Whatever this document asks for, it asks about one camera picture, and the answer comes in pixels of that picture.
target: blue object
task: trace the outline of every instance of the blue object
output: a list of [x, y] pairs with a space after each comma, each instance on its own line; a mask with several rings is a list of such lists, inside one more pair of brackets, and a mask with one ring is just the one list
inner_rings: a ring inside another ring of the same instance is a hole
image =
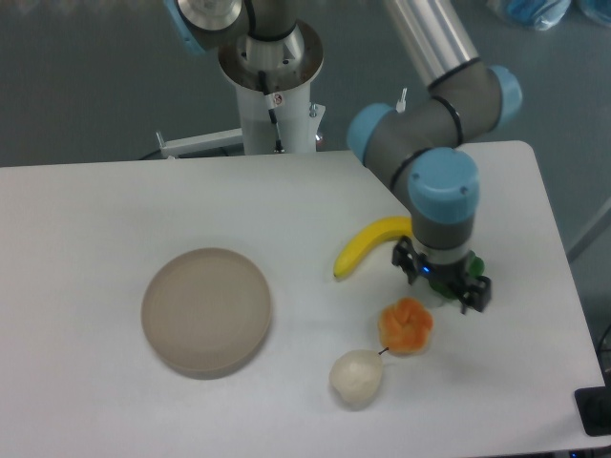
[[490, 67], [500, 84], [501, 106], [500, 116], [496, 127], [502, 126], [510, 119], [513, 119], [522, 106], [522, 88], [517, 78], [505, 67], [493, 65]]
[[579, 0], [579, 7], [593, 21], [611, 27], [611, 2], [609, 0]]
[[562, 19], [571, 0], [488, 0], [488, 6], [509, 22], [547, 31]]
[[184, 43], [184, 47], [193, 55], [201, 55], [205, 54], [206, 51], [200, 46], [198, 41], [194, 38], [189, 28], [182, 20], [182, 16], [176, 6], [175, 0], [164, 0], [165, 8], [170, 13], [170, 17], [174, 22], [174, 26], [176, 27], [176, 31], [179, 33], [180, 38], [182, 39], [182, 43]]
[[348, 127], [346, 143], [361, 163], [365, 163], [365, 152], [373, 131], [382, 118], [392, 111], [394, 109], [386, 103], [374, 103], [361, 110], [361, 113], [352, 119]]
[[435, 148], [413, 163], [408, 191], [411, 203], [425, 218], [457, 224], [475, 213], [479, 172], [474, 160], [462, 151]]

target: white round object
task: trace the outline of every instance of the white round object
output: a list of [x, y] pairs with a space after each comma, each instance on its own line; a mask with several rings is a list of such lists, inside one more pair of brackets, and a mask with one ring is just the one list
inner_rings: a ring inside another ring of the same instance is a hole
[[180, 373], [220, 377], [259, 348], [271, 321], [265, 277], [233, 251], [202, 248], [171, 260], [142, 301], [144, 334]]
[[344, 401], [363, 403], [380, 385], [382, 357], [373, 350], [349, 351], [335, 362], [328, 379]]

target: orange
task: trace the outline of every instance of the orange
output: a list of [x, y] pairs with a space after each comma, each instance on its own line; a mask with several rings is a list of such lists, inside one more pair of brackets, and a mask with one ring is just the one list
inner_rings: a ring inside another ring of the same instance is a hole
[[416, 299], [400, 299], [382, 310], [378, 329], [382, 346], [394, 353], [413, 353], [429, 341], [432, 315]]

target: metal cylinder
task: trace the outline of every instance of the metal cylinder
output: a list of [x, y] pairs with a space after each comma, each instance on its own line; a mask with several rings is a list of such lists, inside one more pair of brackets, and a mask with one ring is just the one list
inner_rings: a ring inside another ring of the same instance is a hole
[[[269, 119], [265, 96], [239, 84], [233, 85], [238, 98], [244, 153], [248, 156], [273, 154], [276, 131]], [[315, 132], [320, 118], [310, 116], [310, 82], [278, 95], [283, 101], [275, 109], [275, 116], [285, 152], [316, 153]]]
[[297, 21], [295, 0], [249, 0], [250, 35], [258, 40], [279, 40], [289, 35]]
[[449, 0], [385, 0], [385, 6], [427, 86], [478, 57]]
[[182, 15], [205, 31], [228, 28], [242, 10], [242, 0], [178, 0], [178, 4]]
[[243, 42], [245, 56], [243, 66], [257, 73], [293, 72], [299, 66], [306, 51], [304, 37], [298, 27], [286, 38], [276, 41], [260, 41], [246, 36]]
[[[410, 205], [410, 214], [413, 236], [423, 245], [435, 250], [450, 250], [466, 244], [474, 229], [474, 217], [456, 224], [440, 224], [424, 217], [413, 205]], [[465, 254], [461, 252], [456, 258], [460, 259]]]

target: white ball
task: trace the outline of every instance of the white ball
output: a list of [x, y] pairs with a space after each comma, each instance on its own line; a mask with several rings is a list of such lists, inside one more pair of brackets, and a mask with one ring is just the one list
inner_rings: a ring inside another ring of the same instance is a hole
[[338, 359], [328, 374], [331, 385], [349, 404], [375, 394], [382, 380], [382, 357], [372, 350], [352, 350]]

